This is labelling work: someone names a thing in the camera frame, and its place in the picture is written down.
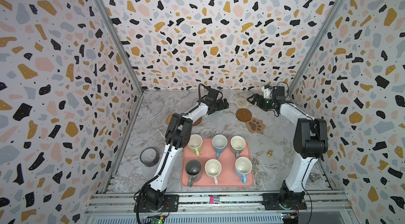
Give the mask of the brown rattan woven coaster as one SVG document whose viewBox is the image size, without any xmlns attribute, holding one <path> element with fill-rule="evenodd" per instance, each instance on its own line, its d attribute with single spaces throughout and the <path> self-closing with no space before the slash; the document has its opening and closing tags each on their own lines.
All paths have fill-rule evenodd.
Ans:
<svg viewBox="0 0 405 224">
<path fill-rule="evenodd" d="M 170 124 L 172 117 L 173 117 L 173 114 L 169 115 L 169 116 L 166 118 L 166 124 L 167 124 L 167 125 Z"/>
</svg>

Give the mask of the multicolour woven coaster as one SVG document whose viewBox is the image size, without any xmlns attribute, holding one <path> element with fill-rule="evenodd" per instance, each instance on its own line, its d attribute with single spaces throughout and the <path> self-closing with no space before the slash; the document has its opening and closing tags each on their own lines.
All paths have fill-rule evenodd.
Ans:
<svg viewBox="0 0 405 224">
<path fill-rule="evenodd" d="M 247 109 L 249 107 L 249 102 L 247 99 L 244 98 L 237 98 L 235 100 L 235 106 L 238 109 Z"/>
</svg>

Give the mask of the light brown wooden coaster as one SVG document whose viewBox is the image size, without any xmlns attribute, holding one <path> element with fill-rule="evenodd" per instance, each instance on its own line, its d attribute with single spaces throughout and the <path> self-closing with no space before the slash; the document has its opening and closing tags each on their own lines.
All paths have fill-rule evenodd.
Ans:
<svg viewBox="0 0 405 224">
<path fill-rule="evenodd" d="M 236 118 L 237 118 L 239 121 L 247 122 L 247 121 L 251 120 L 251 118 L 252 118 L 252 113 L 251 113 L 251 111 L 248 110 L 248 109 L 241 108 L 241 109 L 238 109 L 238 110 L 237 110 L 237 112 L 236 112 Z"/>
</svg>

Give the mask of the cork paw coaster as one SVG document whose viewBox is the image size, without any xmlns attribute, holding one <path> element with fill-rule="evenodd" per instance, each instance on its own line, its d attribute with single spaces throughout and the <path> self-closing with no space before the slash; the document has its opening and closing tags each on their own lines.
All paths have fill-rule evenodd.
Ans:
<svg viewBox="0 0 405 224">
<path fill-rule="evenodd" d="M 257 118 L 252 118 L 249 121 L 245 122 L 245 125 L 250 133 L 263 134 L 266 128 L 262 120 Z"/>
</svg>

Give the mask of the dark brown wooden coaster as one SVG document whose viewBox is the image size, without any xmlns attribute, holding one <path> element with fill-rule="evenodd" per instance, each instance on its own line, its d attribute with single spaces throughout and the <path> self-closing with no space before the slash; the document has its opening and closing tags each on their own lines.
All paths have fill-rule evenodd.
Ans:
<svg viewBox="0 0 405 224">
<path fill-rule="evenodd" d="M 196 122 L 193 123 L 193 127 L 201 124 L 201 122 L 202 122 L 202 117 L 200 117 Z"/>
</svg>

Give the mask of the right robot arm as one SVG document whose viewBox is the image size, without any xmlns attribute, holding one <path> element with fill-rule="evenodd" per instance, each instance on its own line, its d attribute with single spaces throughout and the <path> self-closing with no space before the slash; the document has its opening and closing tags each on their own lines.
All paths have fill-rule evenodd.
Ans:
<svg viewBox="0 0 405 224">
<path fill-rule="evenodd" d="M 264 111 L 273 110 L 275 114 L 284 116 L 295 125 L 293 167 L 277 196 L 283 209 L 291 209 L 303 201 L 310 172 L 328 150 L 327 123 L 324 119 L 308 115 L 291 101 L 266 99 L 259 94 L 248 97 L 247 101 Z"/>
</svg>

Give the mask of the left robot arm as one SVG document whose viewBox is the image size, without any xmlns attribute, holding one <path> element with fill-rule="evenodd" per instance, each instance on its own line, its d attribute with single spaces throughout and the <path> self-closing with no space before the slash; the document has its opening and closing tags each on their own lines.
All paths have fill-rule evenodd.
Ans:
<svg viewBox="0 0 405 224">
<path fill-rule="evenodd" d="M 203 116 L 229 108 L 229 103 L 223 98 L 220 90 L 204 84 L 199 84 L 198 87 L 207 90 L 208 93 L 202 96 L 199 90 L 197 103 L 189 111 L 172 115 L 165 133 L 165 148 L 157 171 L 153 178 L 148 180 L 135 194 L 134 212 L 136 215 L 139 215 L 144 207 L 148 211 L 160 210 L 164 205 L 168 179 L 175 159 L 180 151 L 187 147 L 192 135 L 193 124 Z"/>
</svg>

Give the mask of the light blue woven coaster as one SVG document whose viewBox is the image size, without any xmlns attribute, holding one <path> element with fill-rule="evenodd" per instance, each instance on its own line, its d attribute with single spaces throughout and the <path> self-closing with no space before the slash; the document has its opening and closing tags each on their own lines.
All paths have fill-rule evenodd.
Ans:
<svg viewBox="0 0 405 224">
<path fill-rule="evenodd" d="M 223 111 L 216 111 L 212 113 L 212 116 L 221 116 L 223 114 Z"/>
</svg>

